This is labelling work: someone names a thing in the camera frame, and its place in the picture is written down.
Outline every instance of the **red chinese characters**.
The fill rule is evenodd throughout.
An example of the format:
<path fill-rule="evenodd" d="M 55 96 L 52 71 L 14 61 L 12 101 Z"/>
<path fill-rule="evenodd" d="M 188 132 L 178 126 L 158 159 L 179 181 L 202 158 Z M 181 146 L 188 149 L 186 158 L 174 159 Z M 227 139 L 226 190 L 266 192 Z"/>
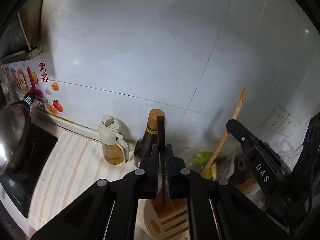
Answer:
<path fill-rule="evenodd" d="M 43 80 L 44 82 L 49 82 L 49 80 L 48 80 L 48 75 L 47 75 L 47 71 L 46 71 L 46 69 L 45 69 L 45 65 L 44 65 L 44 61 L 43 61 L 43 60 L 39 60 L 39 68 L 40 68 L 42 80 Z"/>

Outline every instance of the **dark glass bottle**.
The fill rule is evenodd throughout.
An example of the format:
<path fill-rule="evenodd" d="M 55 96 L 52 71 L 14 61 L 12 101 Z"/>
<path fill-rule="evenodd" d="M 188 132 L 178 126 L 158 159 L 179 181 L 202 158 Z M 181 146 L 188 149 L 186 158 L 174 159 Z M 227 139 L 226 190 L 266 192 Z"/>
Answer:
<path fill-rule="evenodd" d="M 151 156 L 152 146 L 158 144 L 157 117 L 164 116 L 160 109 L 152 109 L 149 113 L 147 128 L 134 148 L 134 165 L 140 167 L 141 160 Z"/>

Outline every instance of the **electrical outlet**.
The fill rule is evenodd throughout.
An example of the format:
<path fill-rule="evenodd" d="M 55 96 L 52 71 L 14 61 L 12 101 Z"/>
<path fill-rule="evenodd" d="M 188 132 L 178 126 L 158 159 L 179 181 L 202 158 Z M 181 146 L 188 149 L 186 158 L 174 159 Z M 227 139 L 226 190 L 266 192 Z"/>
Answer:
<path fill-rule="evenodd" d="M 261 127 L 276 131 L 288 116 L 286 111 L 277 106 Z"/>
<path fill-rule="evenodd" d="M 276 130 L 276 133 L 280 133 L 284 136 L 291 136 L 292 133 L 300 126 L 300 124 L 289 115 L 280 127 Z"/>

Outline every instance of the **wok handle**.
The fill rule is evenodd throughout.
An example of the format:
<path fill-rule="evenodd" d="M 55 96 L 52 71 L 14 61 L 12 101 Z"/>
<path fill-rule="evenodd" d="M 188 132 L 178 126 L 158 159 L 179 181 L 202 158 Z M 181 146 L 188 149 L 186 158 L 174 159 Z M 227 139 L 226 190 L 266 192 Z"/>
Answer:
<path fill-rule="evenodd" d="M 32 103 L 35 101 L 36 96 L 35 96 L 35 94 L 33 94 L 33 93 L 31 93 L 31 92 L 28 92 L 28 93 L 26 93 L 26 95 L 24 96 L 24 99 L 26 99 L 27 97 L 30 97 L 30 98 L 31 98 L 31 103 L 29 104 L 29 106 L 31 106 Z"/>

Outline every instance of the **striped countertop mat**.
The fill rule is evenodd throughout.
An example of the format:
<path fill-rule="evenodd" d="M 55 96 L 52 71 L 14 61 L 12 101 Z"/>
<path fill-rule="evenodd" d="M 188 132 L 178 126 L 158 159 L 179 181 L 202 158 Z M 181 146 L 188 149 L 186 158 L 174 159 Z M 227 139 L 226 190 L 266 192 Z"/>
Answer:
<path fill-rule="evenodd" d="M 32 196 L 30 226 L 39 230 L 98 179 L 121 179 L 135 169 L 134 161 L 107 163 L 100 143 L 64 130 Z M 151 238 L 137 226 L 135 239 Z"/>

